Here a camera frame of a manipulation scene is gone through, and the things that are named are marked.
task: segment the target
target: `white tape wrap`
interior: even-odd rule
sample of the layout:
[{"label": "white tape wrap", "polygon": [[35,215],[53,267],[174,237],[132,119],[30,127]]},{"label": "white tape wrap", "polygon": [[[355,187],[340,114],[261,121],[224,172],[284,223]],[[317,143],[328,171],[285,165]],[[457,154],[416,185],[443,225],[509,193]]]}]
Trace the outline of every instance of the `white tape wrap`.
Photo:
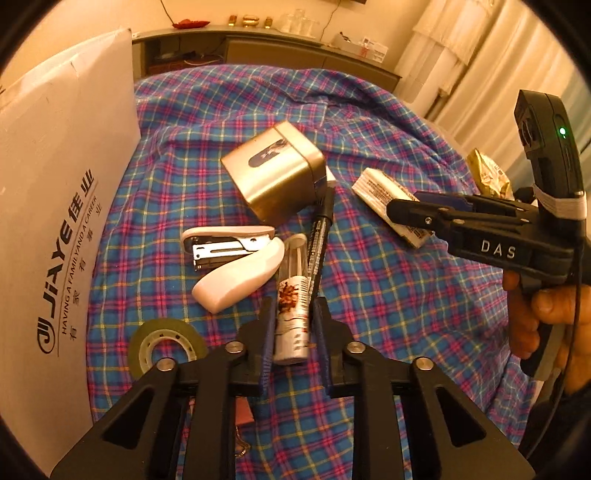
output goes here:
[{"label": "white tape wrap", "polygon": [[540,190],[534,183],[534,194],[538,202],[557,218],[585,220],[587,218],[587,194],[577,199],[555,199]]}]

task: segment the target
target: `black marker pen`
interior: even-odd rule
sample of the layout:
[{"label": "black marker pen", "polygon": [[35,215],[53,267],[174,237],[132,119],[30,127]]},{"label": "black marker pen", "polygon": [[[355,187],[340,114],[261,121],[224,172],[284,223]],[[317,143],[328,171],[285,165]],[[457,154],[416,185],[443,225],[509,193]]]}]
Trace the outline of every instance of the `black marker pen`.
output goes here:
[{"label": "black marker pen", "polygon": [[310,307],[318,295],[320,276],[324,264],[324,253],[328,243],[329,230],[333,224],[333,207],[335,205],[335,187],[326,187],[324,199],[316,207],[314,223],[308,241],[308,275],[310,276]]}]

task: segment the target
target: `roll of tape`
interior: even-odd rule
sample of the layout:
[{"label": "roll of tape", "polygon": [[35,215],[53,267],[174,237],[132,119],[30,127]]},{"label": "roll of tape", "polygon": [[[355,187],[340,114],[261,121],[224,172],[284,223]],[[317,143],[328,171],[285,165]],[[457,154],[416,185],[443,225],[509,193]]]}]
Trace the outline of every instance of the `roll of tape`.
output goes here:
[{"label": "roll of tape", "polygon": [[129,372],[135,380],[152,368],[152,352],[164,340],[177,342],[189,362],[207,355],[205,340],[188,323],[175,319],[148,320],[135,331],[128,345]]}]

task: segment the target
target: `red object on shelf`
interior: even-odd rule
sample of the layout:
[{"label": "red object on shelf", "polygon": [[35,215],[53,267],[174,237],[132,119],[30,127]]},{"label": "red object on shelf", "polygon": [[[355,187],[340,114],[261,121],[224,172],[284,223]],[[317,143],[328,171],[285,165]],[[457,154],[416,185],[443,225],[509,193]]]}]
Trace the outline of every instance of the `red object on shelf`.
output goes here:
[{"label": "red object on shelf", "polygon": [[189,20],[188,18],[181,20],[179,23],[173,23],[173,27],[179,30],[183,28],[202,28],[205,25],[209,25],[207,20]]}]

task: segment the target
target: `blue plaid fabric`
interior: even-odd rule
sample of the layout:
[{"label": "blue plaid fabric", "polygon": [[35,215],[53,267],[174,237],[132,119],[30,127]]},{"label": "blue plaid fabric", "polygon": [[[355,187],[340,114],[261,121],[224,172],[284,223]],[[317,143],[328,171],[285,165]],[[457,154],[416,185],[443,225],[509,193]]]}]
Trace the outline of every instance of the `blue plaid fabric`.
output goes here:
[{"label": "blue plaid fabric", "polygon": [[[326,70],[182,70],[139,82],[136,95],[142,137],[109,213],[90,296],[95,419],[131,386],[126,349],[144,321],[184,319],[214,348],[275,295],[269,281],[208,314],[191,297],[199,276],[179,239],[194,226],[258,224],[219,160],[289,120],[339,182],[321,289],[333,317],[387,357],[432,358],[519,443],[533,384],[509,353],[501,272],[451,257],[436,238],[409,249],[351,189],[372,167],[411,191],[474,193],[465,162],[436,133],[390,93]],[[311,220],[304,209],[277,234],[307,233]],[[274,367],[267,396],[250,399],[256,422],[242,435],[252,450],[237,461],[237,478],[350,478],[353,405],[325,395],[317,360],[312,344],[308,363]],[[401,437],[410,477],[403,424]]]}]

